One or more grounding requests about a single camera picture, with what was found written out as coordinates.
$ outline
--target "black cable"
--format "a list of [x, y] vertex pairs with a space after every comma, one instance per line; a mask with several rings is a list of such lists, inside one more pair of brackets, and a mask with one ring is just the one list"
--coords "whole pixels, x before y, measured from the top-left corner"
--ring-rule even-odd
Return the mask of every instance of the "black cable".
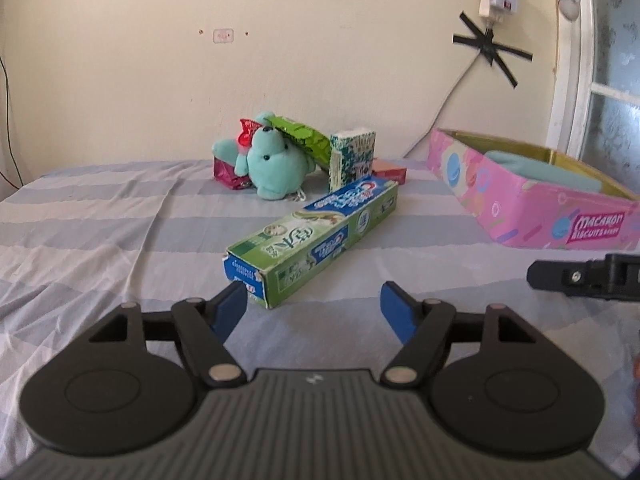
[[[20, 185], [24, 186], [24, 182], [22, 181], [22, 175], [20, 174], [20, 170], [18, 169], [18, 163], [15, 161], [14, 152], [11, 149], [11, 135], [9, 134], [9, 76], [6, 73], [6, 68], [4, 66], [4, 61], [2, 57], [0, 57], [0, 64], [2, 65], [2, 71], [4, 72], [4, 87], [6, 89], [6, 143], [9, 147], [9, 155], [11, 155], [11, 160], [14, 162], [15, 172], [18, 174], [18, 179], [20, 180]], [[18, 187], [15, 184], [12, 184], [7, 177], [2, 175], [2, 177], [15, 189]]]

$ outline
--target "plush toy arm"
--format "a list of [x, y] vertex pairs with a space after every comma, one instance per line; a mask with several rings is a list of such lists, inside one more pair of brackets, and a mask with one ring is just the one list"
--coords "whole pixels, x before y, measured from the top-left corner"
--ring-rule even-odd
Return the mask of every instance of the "plush toy arm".
[[306, 156], [306, 164], [307, 173], [313, 173], [316, 170], [316, 162], [308, 155]]
[[242, 155], [238, 153], [238, 158], [236, 158], [236, 166], [234, 168], [234, 173], [237, 176], [245, 176], [249, 174], [249, 164], [246, 161], [246, 155]]
[[236, 159], [238, 158], [238, 145], [235, 140], [219, 140], [211, 147], [211, 151], [217, 159], [226, 162], [230, 166], [234, 166], [236, 164]]

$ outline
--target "magenta bag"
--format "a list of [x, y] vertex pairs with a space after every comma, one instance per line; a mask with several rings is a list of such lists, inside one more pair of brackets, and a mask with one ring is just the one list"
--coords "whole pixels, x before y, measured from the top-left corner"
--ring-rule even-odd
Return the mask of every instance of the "magenta bag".
[[237, 176], [232, 165], [215, 157], [213, 159], [213, 178], [229, 189], [247, 189], [253, 185], [248, 175]]

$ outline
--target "green and blue toothpaste box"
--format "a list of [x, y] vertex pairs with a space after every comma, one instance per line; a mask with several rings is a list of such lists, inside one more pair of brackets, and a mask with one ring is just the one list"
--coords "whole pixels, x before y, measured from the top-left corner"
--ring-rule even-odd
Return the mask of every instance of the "green and blue toothpaste box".
[[398, 183], [364, 176], [226, 250], [225, 274], [274, 308], [396, 208]]

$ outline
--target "black clamp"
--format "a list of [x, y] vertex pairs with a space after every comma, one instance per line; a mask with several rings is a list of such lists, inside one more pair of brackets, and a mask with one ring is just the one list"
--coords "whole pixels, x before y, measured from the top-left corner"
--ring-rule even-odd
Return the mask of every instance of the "black clamp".
[[640, 256], [607, 254], [604, 260], [587, 262], [537, 260], [527, 271], [527, 281], [536, 290], [566, 296], [640, 301]]
[[464, 44], [467, 46], [472, 46], [480, 50], [480, 53], [486, 58], [489, 62], [489, 65], [493, 65], [494, 61], [496, 64], [502, 69], [504, 75], [507, 76], [507, 79], [511, 83], [511, 85], [516, 88], [518, 86], [518, 82], [516, 78], [509, 70], [509, 67], [505, 64], [504, 60], [498, 53], [499, 50], [508, 52], [509, 54], [513, 54], [514, 56], [521, 57], [522, 59], [526, 59], [528, 61], [533, 60], [533, 55], [529, 52], [524, 52], [523, 50], [519, 50], [517, 48], [513, 48], [501, 43], [494, 43], [494, 32], [488, 28], [485, 32], [482, 32], [478, 28], [478, 26], [472, 22], [469, 17], [464, 13], [460, 13], [460, 19], [465, 23], [465, 25], [471, 30], [471, 32], [475, 35], [474, 38], [469, 38], [467, 36], [459, 36], [457, 34], [453, 35], [453, 43]]

